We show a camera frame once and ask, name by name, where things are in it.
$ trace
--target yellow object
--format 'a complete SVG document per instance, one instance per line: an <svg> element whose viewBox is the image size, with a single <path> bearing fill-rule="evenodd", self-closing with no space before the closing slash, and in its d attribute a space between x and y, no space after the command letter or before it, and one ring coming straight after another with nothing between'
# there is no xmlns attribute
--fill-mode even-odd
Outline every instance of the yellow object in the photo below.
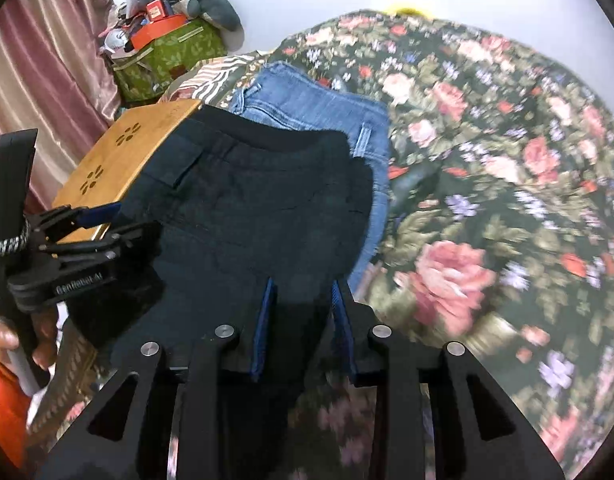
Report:
<svg viewBox="0 0 614 480"><path fill-rule="evenodd" d="M181 99L127 110L81 160L52 207L95 207L121 200L159 145L200 104ZM106 226L78 229L63 241L96 240L105 230Z"/></svg>
<svg viewBox="0 0 614 480"><path fill-rule="evenodd" d="M407 7L402 4L396 4L388 7L385 11L385 14L402 14L403 16L422 16L428 20L433 20L434 16L428 10L422 10L420 8L415 7Z"/></svg>

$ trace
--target metal screw head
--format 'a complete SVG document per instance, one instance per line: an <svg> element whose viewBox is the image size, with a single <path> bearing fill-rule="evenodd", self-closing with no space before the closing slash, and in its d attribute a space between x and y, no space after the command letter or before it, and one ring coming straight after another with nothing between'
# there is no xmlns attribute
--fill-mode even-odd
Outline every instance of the metal screw head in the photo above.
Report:
<svg viewBox="0 0 614 480"><path fill-rule="evenodd" d="M230 337L234 333L234 329L231 325L220 325L213 331L218 337Z"/></svg>
<svg viewBox="0 0 614 480"><path fill-rule="evenodd" d="M372 333L376 337L389 337L391 335L391 328L389 328L387 325L376 325L372 328Z"/></svg>
<svg viewBox="0 0 614 480"><path fill-rule="evenodd" d="M447 344L447 351L455 356L460 356L465 353L465 347L457 341L452 341Z"/></svg>
<svg viewBox="0 0 614 480"><path fill-rule="evenodd" d="M146 357L152 356L160 350L161 347L154 341L149 341L140 347L140 353Z"/></svg>

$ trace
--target striped fabric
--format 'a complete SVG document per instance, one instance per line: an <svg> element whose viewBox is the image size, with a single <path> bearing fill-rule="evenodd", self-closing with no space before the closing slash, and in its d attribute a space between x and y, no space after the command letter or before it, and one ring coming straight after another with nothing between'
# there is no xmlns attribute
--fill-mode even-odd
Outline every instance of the striped fabric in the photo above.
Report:
<svg viewBox="0 0 614 480"><path fill-rule="evenodd" d="M247 76L257 73L266 58L267 54L253 51L202 60L195 69L174 81L160 101L200 99L215 105L236 85L242 86Z"/></svg>

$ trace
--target orange sleeve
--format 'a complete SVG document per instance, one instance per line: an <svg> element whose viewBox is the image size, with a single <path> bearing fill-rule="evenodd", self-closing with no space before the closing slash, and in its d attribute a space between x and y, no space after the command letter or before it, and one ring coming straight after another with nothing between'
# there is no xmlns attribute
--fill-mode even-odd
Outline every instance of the orange sleeve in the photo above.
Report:
<svg viewBox="0 0 614 480"><path fill-rule="evenodd" d="M20 389L18 378L0 363L0 447L18 468L23 464L30 402Z"/></svg>

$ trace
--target red box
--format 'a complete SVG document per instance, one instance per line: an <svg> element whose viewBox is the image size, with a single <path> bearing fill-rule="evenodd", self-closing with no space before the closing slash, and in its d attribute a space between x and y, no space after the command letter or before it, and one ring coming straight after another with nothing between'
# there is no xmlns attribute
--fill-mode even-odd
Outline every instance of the red box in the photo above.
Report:
<svg viewBox="0 0 614 480"><path fill-rule="evenodd" d="M167 18L167 12L165 12L165 6L161 0L154 0L148 3L146 9L150 22L159 22Z"/></svg>
<svg viewBox="0 0 614 480"><path fill-rule="evenodd" d="M147 23L132 36L132 44L136 50L140 50L149 41L155 40L165 34L182 27L187 22L187 18L182 14L167 16L157 22Z"/></svg>

